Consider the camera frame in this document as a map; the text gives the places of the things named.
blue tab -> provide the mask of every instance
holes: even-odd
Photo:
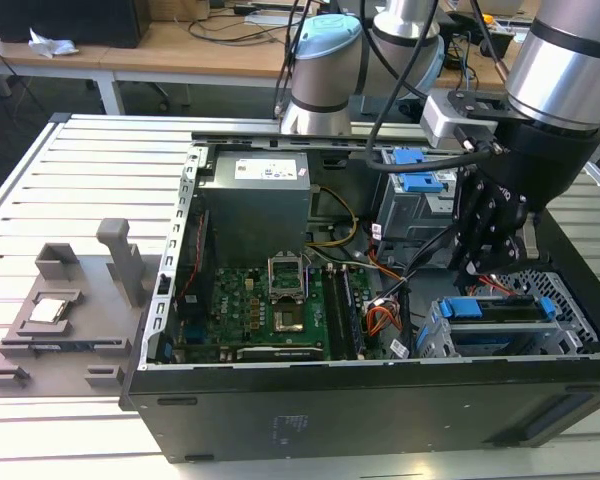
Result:
[[[451,305],[449,304],[449,300],[445,299],[438,303],[440,306],[440,313],[444,318],[453,317],[453,310],[451,309]]]
[[[482,309],[475,298],[457,297],[448,298],[447,301],[450,303],[456,317],[482,317]]]
[[[430,173],[425,175],[403,173],[401,176],[405,192],[440,193],[444,189],[444,185]]]
[[[420,345],[422,345],[422,342],[427,337],[427,333],[429,333],[429,327],[424,327],[420,332],[420,335],[418,335],[418,339],[416,340],[416,349],[420,348]]]
[[[410,150],[407,148],[396,148],[393,150],[393,157],[396,159],[396,165],[408,165],[411,163],[424,162],[424,155],[420,150]],[[411,175],[431,175],[428,172],[413,173]]]
[[[540,299],[540,306],[544,310],[544,313],[547,314],[547,318],[555,318],[556,317],[556,306],[553,304],[549,297],[542,297]]]
[[[424,162],[424,155],[420,150],[396,148],[393,150],[396,165],[410,165]],[[402,185],[405,192],[439,193],[444,189],[436,177],[430,172],[403,173]]]

dark floor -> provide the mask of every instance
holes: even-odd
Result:
[[[22,80],[26,83],[31,82],[30,90],[48,113],[101,113],[98,90],[88,90],[83,80],[51,78],[23,78]],[[24,90],[19,82],[11,78],[10,83],[13,92],[11,97],[0,98],[0,185],[42,130],[47,119],[29,95],[22,96]],[[270,118],[271,115],[272,89],[192,85],[189,87],[192,104],[185,107],[183,106],[186,100],[184,85],[161,85],[170,96],[169,113],[160,111],[161,99],[147,85],[125,83],[121,86],[121,92],[127,114],[231,118]],[[379,100],[368,100],[365,108],[368,111],[378,112],[381,106],[382,102]],[[363,116],[359,113],[360,98],[354,98],[350,108],[354,121],[375,119],[375,115]],[[388,121],[405,122],[409,119],[394,109]]]

black computer case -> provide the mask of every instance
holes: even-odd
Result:
[[[147,0],[0,0],[3,42],[26,42],[31,28],[76,44],[135,48],[150,22]]]

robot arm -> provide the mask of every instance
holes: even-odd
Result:
[[[421,122],[433,146],[500,153],[458,172],[451,267],[468,274],[541,260],[534,232],[545,206],[600,144],[600,0],[545,0],[506,92],[438,92]]]
[[[396,71],[409,61],[434,0],[388,0],[374,17],[370,35]],[[444,44],[433,23],[417,63],[407,78],[427,91],[444,60]],[[384,96],[395,79],[370,48],[360,21],[347,15],[322,15],[305,22],[291,85],[291,102],[281,124],[284,134],[346,136],[351,134],[349,97]],[[409,92],[403,89],[401,97]]]

aluminum table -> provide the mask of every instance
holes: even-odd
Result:
[[[99,221],[129,219],[130,241],[160,255],[193,130],[273,132],[269,120],[56,116],[0,189],[0,339],[45,242],[106,254]],[[354,131],[367,132],[369,124]],[[419,127],[384,132],[422,140]],[[600,171],[589,164],[550,206],[600,278]],[[117,398],[0,399],[0,478],[598,479],[600,411],[537,449],[170,465]]]

